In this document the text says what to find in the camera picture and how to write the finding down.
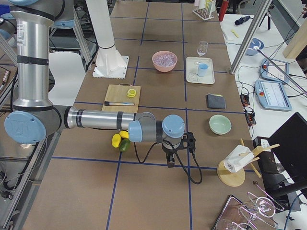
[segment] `label on robot arm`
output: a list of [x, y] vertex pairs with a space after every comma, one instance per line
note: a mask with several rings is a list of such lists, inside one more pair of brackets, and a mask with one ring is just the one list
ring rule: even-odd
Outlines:
[[263, 148], [266, 148], [266, 147], [270, 146], [270, 144], [269, 144], [268, 140], [261, 139], [261, 146], [262, 146]]
[[17, 45], [25, 46], [25, 24], [17, 24]]

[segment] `brown tabletop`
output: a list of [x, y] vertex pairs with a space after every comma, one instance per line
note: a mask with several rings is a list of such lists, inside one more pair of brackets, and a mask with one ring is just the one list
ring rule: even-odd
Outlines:
[[[209, 230], [230, 194], [242, 201], [248, 200], [248, 191], [261, 194], [252, 185], [253, 180], [262, 184], [254, 172], [246, 172], [245, 182], [237, 188], [223, 184], [217, 176], [218, 162], [240, 138], [249, 147], [251, 141], [235, 78], [226, 73], [230, 61], [217, 16], [204, 22], [192, 9], [193, 4], [117, 1], [111, 22], [117, 49], [130, 57], [126, 78], [93, 78], [92, 66], [75, 107], [101, 110], [109, 84], [140, 85], [139, 113], [151, 112], [159, 120], [179, 115], [186, 131], [194, 133], [202, 184], [191, 183], [177, 160], [174, 168], [167, 168], [161, 145], [141, 165], [132, 146], [124, 153], [111, 146], [116, 131], [64, 130], [24, 230]], [[197, 57], [200, 40], [209, 42], [206, 57], [213, 60], [213, 85], [185, 81], [185, 59]], [[173, 71], [154, 69], [151, 57], [159, 50], [177, 55]], [[208, 109], [207, 93], [222, 94], [227, 108]], [[215, 114], [230, 119], [229, 133], [219, 136], [209, 129]], [[141, 159], [151, 145], [137, 143]], [[186, 150], [179, 151], [179, 156], [197, 181], [192, 156]]]

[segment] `pink bowl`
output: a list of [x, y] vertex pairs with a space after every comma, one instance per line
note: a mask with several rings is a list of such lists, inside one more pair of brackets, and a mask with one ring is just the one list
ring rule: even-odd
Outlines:
[[[173, 65], [171, 65], [171, 66], [160, 66], [159, 64], [157, 64], [157, 63], [154, 62], [154, 59], [155, 59], [158, 55], [162, 56], [162, 55], [164, 55], [164, 54], [166, 54], [166, 53], [170, 53], [170, 54], [172, 54], [172, 55], [175, 56], [175, 63], [174, 63]], [[175, 67], [175, 65], [177, 64], [177, 60], [178, 60], [178, 58], [177, 58], [176, 54], [174, 54], [174, 53], [172, 53], [172, 52], [170, 52], [170, 51], [165, 51], [165, 50], [164, 50], [164, 51], [156, 52], [156, 53], [153, 55], [153, 57], [152, 57], [153, 66], [154, 66], [158, 71], [160, 71], [160, 72], [169, 72], [169, 71], [171, 71], [171, 70]]]

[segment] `wooden plank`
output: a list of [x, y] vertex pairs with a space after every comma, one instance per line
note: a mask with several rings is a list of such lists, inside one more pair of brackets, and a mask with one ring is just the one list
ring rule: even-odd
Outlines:
[[[135, 97], [128, 97], [127, 92], [129, 89], [135, 89]], [[102, 111], [109, 112], [127, 112], [127, 113], [137, 113], [139, 107], [141, 87], [135, 85], [109, 85], [105, 101], [108, 102], [131, 102], [134, 103], [134, 106], [102, 106]]]
[[296, 32], [291, 42], [283, 51], [285, 58], [295, 59], [300, 52], [307, 46], [307, 21], [305, 20], [301, 28]]

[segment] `black computer monitor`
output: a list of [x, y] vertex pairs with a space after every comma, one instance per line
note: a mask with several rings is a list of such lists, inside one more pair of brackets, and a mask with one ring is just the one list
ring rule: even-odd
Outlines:
[[269, 139], [276, 157], [293, 179], [294, 184], [269, 189], [272, 197], [281, 197], [301, 190], [307, 198], [307, 121], [299, 112], [293, 114]]

